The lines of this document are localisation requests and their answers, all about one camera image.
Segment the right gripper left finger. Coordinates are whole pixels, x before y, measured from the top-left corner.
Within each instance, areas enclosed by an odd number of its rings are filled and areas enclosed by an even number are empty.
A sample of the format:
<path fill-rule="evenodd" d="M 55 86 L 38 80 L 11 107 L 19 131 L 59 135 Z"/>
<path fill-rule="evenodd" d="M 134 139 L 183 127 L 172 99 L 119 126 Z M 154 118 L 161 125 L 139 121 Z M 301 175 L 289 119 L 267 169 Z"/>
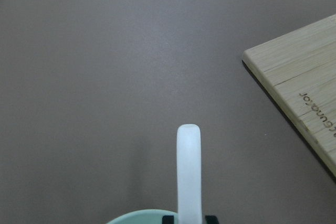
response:
<path fill-rule="evenodd" d="M 173 215 L 165 215 L 162 217 L 162 224 L 174 224 L 175 218 Z"/>

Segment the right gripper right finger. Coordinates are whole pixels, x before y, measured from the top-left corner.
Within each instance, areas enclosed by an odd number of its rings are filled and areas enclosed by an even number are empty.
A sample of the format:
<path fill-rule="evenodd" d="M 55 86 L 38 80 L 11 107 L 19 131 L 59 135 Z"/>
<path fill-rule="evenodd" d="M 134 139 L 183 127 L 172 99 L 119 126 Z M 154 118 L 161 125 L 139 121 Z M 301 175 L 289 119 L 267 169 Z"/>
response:
<path fill-rule="evenodd" d="M 215 215 L 206 215 L 205 222 L 206 224 L 218 224 L 218 218 Z"/>

